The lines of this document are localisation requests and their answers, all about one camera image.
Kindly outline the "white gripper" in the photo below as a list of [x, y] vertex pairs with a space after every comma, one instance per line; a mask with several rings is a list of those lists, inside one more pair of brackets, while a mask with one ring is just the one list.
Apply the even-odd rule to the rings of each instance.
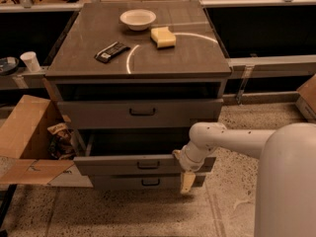
[[173, 150], [172, 154], [179, 160], [181, 167], [188, 172], [181, 174], [181, 193], [187, 194], [196, 179], [196, 174], [207, 157], [207, 150], [197, 147], [193, 143], [188, 143], [181, 150]]

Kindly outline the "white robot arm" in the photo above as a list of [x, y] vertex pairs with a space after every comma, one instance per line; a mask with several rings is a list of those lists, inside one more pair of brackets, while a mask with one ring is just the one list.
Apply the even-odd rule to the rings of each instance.
[[239, 152], [259, 160], [254, 237], [316, 237], [316, 124], [251, 130], [198, 122], [189, 136], [173, 152], [183, 169], [183, 194], [216, 148]]

